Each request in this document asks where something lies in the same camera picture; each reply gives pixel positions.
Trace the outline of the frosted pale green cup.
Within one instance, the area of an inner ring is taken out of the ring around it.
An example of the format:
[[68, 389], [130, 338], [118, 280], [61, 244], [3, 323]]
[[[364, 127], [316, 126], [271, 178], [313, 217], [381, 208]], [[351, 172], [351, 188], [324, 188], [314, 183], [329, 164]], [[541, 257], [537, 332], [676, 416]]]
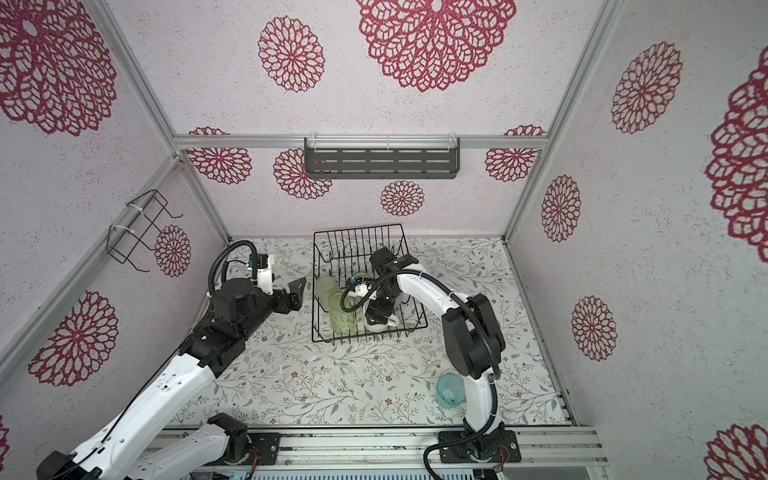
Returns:
[[316, 281], [316, 296], [325, 311], [331, 310], [331, 297], [340, 292], [340, 286], [335, 277], [322, 275]]

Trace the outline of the light green glass cup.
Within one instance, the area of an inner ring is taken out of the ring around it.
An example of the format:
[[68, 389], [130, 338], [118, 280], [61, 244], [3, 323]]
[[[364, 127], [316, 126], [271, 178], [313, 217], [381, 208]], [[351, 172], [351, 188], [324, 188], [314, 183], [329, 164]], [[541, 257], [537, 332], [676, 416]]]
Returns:
[[342, 293], [334, 292], [328, 299], [328, 312], [332, 331], [337, 336], [352, 335], [357, 332], [357, 317], [354, 312], [342, 309]]

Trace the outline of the teal plastic cup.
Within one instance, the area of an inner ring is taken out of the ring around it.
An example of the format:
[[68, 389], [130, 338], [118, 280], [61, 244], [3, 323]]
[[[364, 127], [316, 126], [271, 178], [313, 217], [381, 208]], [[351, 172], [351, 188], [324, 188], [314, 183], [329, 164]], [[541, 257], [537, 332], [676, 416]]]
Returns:
[[443, 409], [455, 409], [466, 402], [464, 380], [456, 373], [441, 375], [436, 384], [436, 402]]

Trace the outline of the red and white mug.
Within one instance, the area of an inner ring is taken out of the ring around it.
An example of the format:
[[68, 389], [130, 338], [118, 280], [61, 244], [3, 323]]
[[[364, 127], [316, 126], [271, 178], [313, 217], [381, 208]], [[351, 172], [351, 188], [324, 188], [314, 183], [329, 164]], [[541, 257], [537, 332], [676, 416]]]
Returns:
[[374, 307], [369, 307], [365, 311], [365, 330], [369, 333], [378, 334], [391, 329], [398, 328], [401, 325], [400, 318], [394, 313], [388, 313]]

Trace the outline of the green glass mug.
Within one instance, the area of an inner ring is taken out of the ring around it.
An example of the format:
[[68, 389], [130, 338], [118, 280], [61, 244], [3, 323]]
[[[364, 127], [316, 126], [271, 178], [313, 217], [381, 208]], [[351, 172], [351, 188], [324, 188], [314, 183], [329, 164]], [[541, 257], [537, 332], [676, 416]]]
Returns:
[[367, 272], [360, 271], [360, 272], [354, 273], [351, 277], [351, 280], [354, 284], [360, 284], [370, 280], [371, 278], [372, 276]]

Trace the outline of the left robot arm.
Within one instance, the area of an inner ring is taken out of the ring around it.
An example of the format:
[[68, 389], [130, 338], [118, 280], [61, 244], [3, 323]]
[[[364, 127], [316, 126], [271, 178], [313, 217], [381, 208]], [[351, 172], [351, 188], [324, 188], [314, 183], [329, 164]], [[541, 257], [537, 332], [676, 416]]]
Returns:
[[273, 313], [302, 307], [305, 278], [266, 294], [246, 278], [225, 281], [214, 312], [153, 375], [129, 405], [72, 452], [54, 451], [39, 479], [181, 479], [211, 462], [238, 465], [254, 453], [247, 426], [220, 413], [187, 437], [151, 454], [145, 450], [177, 412], [218, 378]]

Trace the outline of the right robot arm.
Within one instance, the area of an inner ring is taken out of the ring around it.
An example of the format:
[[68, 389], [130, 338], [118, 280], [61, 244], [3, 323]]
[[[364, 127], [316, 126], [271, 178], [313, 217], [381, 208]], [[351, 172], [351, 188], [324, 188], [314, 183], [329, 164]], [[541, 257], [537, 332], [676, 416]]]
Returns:
[[386, 247], [374, 251], [370, 263], [373, 280], [348, 281], [359, 297], [353, 308], [364, 311], [369, 326], [389, 327], [397, 299], [407, 296], [439, 317], [446, 355], [464, 382], [465, 425], [471, 435], [491, 435], [501, 424], [495, 382], [506, 348], [492, 302], [448, 287], [415, 257], [397, 257]]

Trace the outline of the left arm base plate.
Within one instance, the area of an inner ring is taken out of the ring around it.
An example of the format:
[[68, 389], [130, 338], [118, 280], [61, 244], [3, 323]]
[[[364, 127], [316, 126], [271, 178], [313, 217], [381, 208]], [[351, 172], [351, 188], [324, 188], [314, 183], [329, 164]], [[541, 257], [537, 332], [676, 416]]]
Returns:
[[249, 444], [242, 464], [252, 467], [274, 466], [280, 450], [282, 435], [274, 432], [249, 432]]

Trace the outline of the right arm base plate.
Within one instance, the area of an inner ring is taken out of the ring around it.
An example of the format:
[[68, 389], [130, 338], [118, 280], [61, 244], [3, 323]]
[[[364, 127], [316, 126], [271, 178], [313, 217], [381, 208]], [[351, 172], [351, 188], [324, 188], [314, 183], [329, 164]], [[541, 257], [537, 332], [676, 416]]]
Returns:
[[465, 437], [464, 432], [441, 431], [438, 435], [440, 459], [443, 463], [519, 463], [522, 460], [517, 437], [512, 430], [500, 424], [490, 435], [477, 440], [452, 446], [444, 443], [455, 442]]

